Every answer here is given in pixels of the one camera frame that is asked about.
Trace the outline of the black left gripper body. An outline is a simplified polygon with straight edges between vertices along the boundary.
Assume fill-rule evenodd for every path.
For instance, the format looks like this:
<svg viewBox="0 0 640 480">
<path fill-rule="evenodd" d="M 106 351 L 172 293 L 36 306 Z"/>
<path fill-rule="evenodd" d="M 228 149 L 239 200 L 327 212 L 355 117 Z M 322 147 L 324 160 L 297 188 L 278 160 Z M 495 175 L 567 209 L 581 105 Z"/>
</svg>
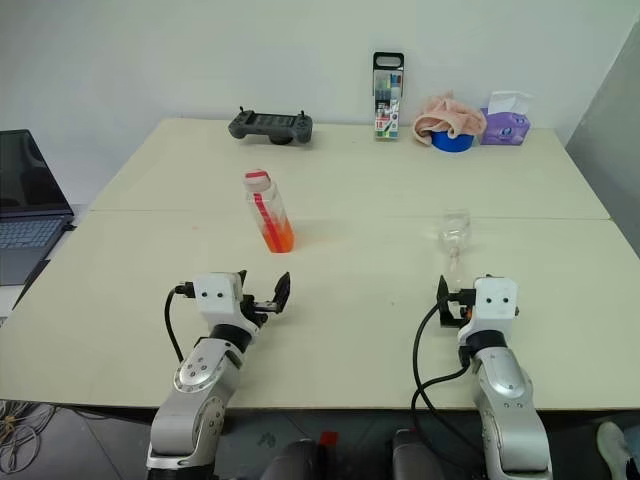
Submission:
<svg viewBox="0 0 640 480">
<path fill-rule="evenodd" d="M 262 328 L 270 314 L 279 313 L 279 305 L 274 301 L 257 301 L 253 295 L 244 295 L 240 303 L 241 313 L 245 319 Z"/>
</svg>

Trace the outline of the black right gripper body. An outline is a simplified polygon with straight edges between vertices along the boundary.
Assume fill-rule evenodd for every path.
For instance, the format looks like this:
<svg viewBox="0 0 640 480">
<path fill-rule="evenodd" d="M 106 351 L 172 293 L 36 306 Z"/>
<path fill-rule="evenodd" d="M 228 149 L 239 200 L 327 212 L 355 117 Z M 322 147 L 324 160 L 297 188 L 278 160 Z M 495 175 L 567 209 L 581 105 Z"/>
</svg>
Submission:
<svg viewBox="0 0 640 480">
<path fill-rule="evenodd" d="M 450 293 L 446 302 L 446 327 L 462 328 L 467 325 L 473 314 L 473 307 L 476 301 L 475 289 L 461 289 L 458 292 Z M 450 303 L 459 305 L 459 317 L 455 317 L 449 308 Z"/>
</svg>

